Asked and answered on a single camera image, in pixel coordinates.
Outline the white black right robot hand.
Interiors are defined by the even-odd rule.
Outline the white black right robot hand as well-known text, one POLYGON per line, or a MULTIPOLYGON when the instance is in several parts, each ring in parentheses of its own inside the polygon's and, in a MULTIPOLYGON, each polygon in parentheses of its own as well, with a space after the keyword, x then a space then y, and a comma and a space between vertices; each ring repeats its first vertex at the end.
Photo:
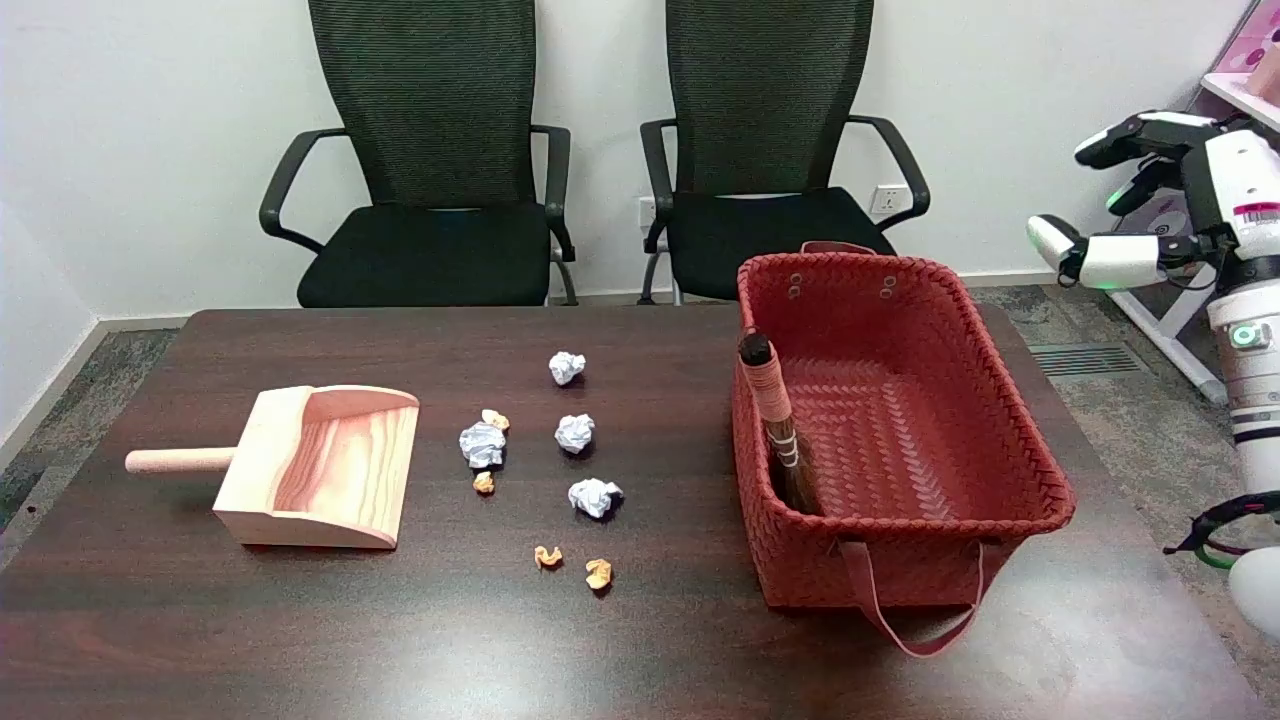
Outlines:
POLYGON ((1140 111, 1083 141, 1074 158, 1098 170, 1146 160, 1107 208, 1129 213, 1160 188, 1180 190, 1190 231, 1085 236, 1060 217, 1032 217, 1027 237, 1064 287, 1144 287, 1204 263, 1219 272, 1215 287, 1225 292, 1230 266, 1277 256, 1277 152, 1245 126, 1231 129, 1208 117, 1140 111))

